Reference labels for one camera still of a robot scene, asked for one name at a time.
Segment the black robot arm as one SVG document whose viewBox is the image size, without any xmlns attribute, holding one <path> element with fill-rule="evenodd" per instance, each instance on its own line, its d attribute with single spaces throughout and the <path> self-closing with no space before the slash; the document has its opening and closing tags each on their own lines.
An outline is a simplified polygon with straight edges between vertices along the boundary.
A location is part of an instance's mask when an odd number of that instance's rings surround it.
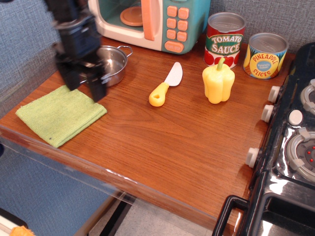
<svg viewBox="0 0 315 236">
<path fill-rule="evenodd" d="M 85 0 L 47 0 L 53 14 L 53 26 L 61 41 L 53 45 L 55 63 L 70 90 L 86 82 L 94 102 L 107 94 L 105 65 L 97 54 L 101 48 L 95 17 Z"/>
</svg>

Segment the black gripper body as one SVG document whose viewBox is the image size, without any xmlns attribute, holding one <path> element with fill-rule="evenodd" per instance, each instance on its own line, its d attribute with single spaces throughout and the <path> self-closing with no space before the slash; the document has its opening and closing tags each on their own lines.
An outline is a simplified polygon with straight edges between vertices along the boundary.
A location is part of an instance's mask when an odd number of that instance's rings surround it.
<svg viewBox="0 0 315 236">
<path fill-rule="evenodd" d="M 61 41 L 54 44 L 56 51 L 55 62 L 66 63 L 81 77 L 88 73 L 103 74 L 104 68 L 101 60 L 96 59 L 91 69 L 84 64 L 87 62 L 83 57 L 97 51 L 100 47 L 100 35 L 96 30 L 95 18 L 92 14 L 80 14 L 77 19 L 65 21 L 54 19 L 53 27 L 58 31 Z"/>
</svg>

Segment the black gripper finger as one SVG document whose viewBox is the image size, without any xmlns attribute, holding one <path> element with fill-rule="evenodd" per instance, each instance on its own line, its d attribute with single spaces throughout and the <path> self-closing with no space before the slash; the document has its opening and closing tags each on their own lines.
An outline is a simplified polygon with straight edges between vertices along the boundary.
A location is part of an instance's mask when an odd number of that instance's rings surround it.
<svg viewBox="0 0 315 236">
<path fill-rule="evenodd" d="M 75 90 L 80 86 L 79 73 L 66 63 L 57 63 L 57 69 L 66 86 L 70 90 Z"/>
<path fill-rule="evenodd" d="M 103 83 L 103 74 L 88 73 L 87 83 L 94 102 L 98 102 L 107 95 L 107 85 Z"/>
</svg>

